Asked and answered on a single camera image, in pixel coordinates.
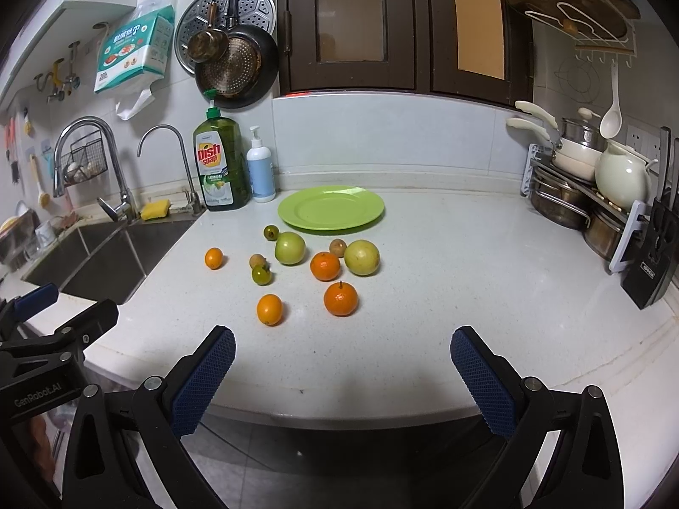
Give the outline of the round steel steamer tray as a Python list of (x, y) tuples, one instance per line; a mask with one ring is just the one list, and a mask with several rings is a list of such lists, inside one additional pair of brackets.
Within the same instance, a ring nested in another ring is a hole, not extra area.
[[(189, 58), (190, 39), (207, 28), (210, 5), (216, 5), (214, 25), (226, 30), (228, 24), (229, 0), (194, 0), (178, 21), (175, 29), (174, 52), (176, 60), (190, 76), (194, 75), (194, 61)], [(238, 0), (238, 22), (257, 26), (261, 30), (273, 34), (275, 31), (274, 0)]]

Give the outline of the teal bag box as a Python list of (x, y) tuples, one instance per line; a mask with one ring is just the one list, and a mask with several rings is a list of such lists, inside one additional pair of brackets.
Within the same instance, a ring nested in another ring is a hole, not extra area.
[(94, 92), (130, 87), (138, 78), (165, 76), (173, 42), (174, 7), (155, 8), (121, 26), (102, 44)]

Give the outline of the large orange mandarin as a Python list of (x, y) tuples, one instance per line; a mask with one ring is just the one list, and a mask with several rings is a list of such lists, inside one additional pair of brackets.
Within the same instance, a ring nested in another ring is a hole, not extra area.
[(325, 290), (323, 304), (330, 314), (338, 317), (351, 315), (357, 309), (359, 296), (348, 282), (335, 282)]

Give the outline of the yellow green apple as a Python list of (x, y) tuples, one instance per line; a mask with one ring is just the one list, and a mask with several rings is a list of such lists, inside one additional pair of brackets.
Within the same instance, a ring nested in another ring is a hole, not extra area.
[(354, 240), (346, 246), (344, 262), (353, 274), (360, 277), (370, 276), (380, 267), (380, 252), (368, 240)]

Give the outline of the dark green small fruit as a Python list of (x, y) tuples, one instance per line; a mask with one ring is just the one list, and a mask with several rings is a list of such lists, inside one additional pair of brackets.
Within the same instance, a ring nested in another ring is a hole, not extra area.
[(279, 233), (280, 230), (278, 230), (278, 227), (275, 227), (275, 225), (273, 224), (267, 225), (264, 229), (264, 236), (269, 241), (275, 241), (276, 239), (278, 239)]

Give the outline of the steel pot on rack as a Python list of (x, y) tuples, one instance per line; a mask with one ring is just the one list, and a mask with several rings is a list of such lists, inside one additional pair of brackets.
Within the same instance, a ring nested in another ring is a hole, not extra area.
[(553, 223), (569, 229), (585, 231), (590, 225), (586, 197), (564, 183), (533, 177), (529, 200), (534, 209)]

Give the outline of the small orange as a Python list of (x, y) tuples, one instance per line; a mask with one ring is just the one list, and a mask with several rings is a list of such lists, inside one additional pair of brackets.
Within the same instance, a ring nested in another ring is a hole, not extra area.
[(206, 267), (210, 270), (218, 270), (223, 266), (224, 255), (220, 248), (210, 247), (205, 253), (204, 262)]
[(275, 326), (283, 317), (283, 303), (275, 294), (264, 295), (257, 303), (257, 318), (262, 324)]

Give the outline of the brown kiwi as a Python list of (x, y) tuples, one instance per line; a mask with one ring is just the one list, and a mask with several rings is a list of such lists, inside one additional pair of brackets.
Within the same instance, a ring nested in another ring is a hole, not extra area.
[(338, 259), (343, 259), (346, 251), (346, 242), (341, 239), (334, 239), (329, 245), (329, 251), (337, 256)]
[(266, 263), (266, 259), (261, 254), (253, 254), (249, 259), (249, 265), (251, 269), (263, 267)]

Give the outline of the white ladle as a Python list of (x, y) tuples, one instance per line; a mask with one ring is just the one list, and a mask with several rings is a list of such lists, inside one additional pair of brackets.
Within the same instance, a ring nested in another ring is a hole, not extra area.
[(604, 139), (613, 139), (623, 126), (619, 94), (619, 64), (618, 59), (611, 61), (611, 94), (610, 108), (604, 113), (600, 122), (600, 135)]

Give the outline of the white blue pump bottle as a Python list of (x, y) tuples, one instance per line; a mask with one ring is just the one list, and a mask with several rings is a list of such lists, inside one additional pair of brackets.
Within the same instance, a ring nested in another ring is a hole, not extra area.
[(273, 157), (260, 138), (259, 128), (251, 126), (250, 131), (251, 147), (246, 153), (247, 172), (254, 201), (264, 204), (276, 196)]

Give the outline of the green plate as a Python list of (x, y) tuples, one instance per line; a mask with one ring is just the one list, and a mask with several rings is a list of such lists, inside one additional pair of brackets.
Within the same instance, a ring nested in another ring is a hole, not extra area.
[(278, 217), (296, 229), (330, 232), (363, 227), (384, 210), (381, 196), (366, 188), (333, 185), (290, 194), (278, 205)]

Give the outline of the wall rack with cutting boards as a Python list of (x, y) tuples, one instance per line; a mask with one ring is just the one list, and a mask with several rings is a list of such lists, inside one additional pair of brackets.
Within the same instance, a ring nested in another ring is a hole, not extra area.
[(577, 56), (593, 60), (637, 57), (635, 23), (640, 9), (632, 0), (506, 0), (529, 19), (566, 34)]

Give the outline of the white teapot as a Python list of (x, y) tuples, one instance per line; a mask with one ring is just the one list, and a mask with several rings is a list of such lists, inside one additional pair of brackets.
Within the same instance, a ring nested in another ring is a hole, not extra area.
[(648, 160), (635, 149), (610, 139), (595, 167), (595, 182), (602, 196), (622, 210), (635, 201), (648, 199), (649, 169), (657, 160)]

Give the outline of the small copper pot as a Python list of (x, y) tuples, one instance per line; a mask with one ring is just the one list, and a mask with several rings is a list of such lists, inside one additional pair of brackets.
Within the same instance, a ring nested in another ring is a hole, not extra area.
[(212, 1), (208, 7), (207, 26), (189, 40), (188, 57), (196, 63), (213, 61), (226, 53), (228, 34), (216, 24), (218, 11), (218, 4)]

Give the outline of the steel sink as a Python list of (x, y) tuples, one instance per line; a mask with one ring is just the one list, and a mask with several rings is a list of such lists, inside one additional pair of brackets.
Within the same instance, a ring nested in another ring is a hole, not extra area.
[(53, 284), (62, 293), (121, 305), (138, 290), (170, 248), (194, 225), (189, 215), (122, 225), (99, 222), (75, 227), (24, 276)]

